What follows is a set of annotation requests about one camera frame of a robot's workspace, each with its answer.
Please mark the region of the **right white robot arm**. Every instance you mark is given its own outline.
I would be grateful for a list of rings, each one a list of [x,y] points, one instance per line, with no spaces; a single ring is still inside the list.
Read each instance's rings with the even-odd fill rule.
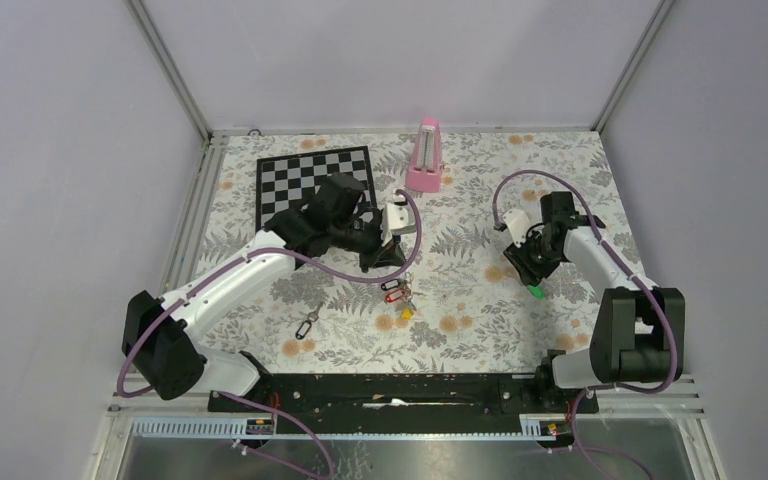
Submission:
[[[537,405],[557,412],[572,400],[573,389],[596,385],[638,391],[670,385],[683,369],[683,294],[633,272],[603,235],[603,223],[579,212],[571,193],[543,196],[540,209],[538,222],[519,209],[504,213],[501,228],[511,237],[506,259],[532,293],[561,264],[574,265],[599,309],[588,348],[548,355],[547,376],[533,386]]]

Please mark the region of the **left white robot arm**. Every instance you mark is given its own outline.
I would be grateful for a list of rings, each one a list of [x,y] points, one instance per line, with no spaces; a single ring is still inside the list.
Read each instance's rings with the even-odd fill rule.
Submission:
[[[406,256],[403,235],[421,237],[415,200],[396,190],[383,207],[362,209],[365,186],[349,174],[331,174],[301,206],[275,213],[251,241],[203,276],[128,302],[117,393],[155,392],[176,399],[190,391],[227,392],[248,411],[269,401],[266,372],[246,353],[202,345],[231,310],[277,280],[308,265],[349,282],[381,284],[399,278],[419,249]]]

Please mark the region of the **floral table mat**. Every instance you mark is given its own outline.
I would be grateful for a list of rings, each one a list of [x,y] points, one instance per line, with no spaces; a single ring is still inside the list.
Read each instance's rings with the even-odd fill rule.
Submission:
[[[635,271],[635,240],[604,147],[594,132],[445,133],[438,193],[417,194],[423,235],[411,268],[411,320],[377,285],[305,266],[243,302],[203,337],[247,351],[273,372],[526,372],[551,348],[589,345],[599,301],[581,273],[561,265],[536,299],[504,257],[493,227],[512,208],[540,218],[540,198],[568,186],[606,224]],[[317,305],[304,340],[295,332]]]

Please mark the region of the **pink metronome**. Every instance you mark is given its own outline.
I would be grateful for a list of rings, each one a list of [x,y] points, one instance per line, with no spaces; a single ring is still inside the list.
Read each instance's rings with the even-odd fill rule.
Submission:
[[[442,135],[436,118],[422,120],[405,176],[408,189],[438,193],[442,177]]]

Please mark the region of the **black white chessboard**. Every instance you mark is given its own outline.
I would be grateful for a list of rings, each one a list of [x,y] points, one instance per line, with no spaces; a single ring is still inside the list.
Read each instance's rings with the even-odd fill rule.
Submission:
[[[255,172],[255,230],[277,212],[301,207],[318,191],[322,180],[334,173],[350,175],[364,185],[364,197],[355,212],[377,207],[367,146],[261,158]]]

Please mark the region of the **keyring with coloured key tags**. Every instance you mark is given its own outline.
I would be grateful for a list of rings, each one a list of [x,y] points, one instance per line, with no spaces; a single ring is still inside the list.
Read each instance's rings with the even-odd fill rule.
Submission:
[[[401,277],[382,282],[379,288],[384,292],[384,300],[388,304],[398,304],[400,317],[411,320],[417,312],[413,302],[412,275],[406,273]]]

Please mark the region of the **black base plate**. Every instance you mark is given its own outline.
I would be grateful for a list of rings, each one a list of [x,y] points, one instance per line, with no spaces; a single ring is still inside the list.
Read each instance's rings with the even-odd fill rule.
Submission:
[[[308,427],[315,419],[328,425],[379,419],[437,426],[480,416],[563,421],[576,395],[530,374],[271,374],[242,402],[212,394],[207,409],[249,413],[250,404],[258,402]]]

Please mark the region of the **black carabiner key clip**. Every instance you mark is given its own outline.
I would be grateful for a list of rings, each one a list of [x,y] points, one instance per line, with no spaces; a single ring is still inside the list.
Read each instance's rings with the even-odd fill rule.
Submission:
[[[311,312],[309,312],[306,315],[305,319],[300,323],[299,327],[295,332],[296,340],[301,341],[308,336],[314,324],[319,320],[319,314],[321,309],[322,309],[322,305],[319,304]]]

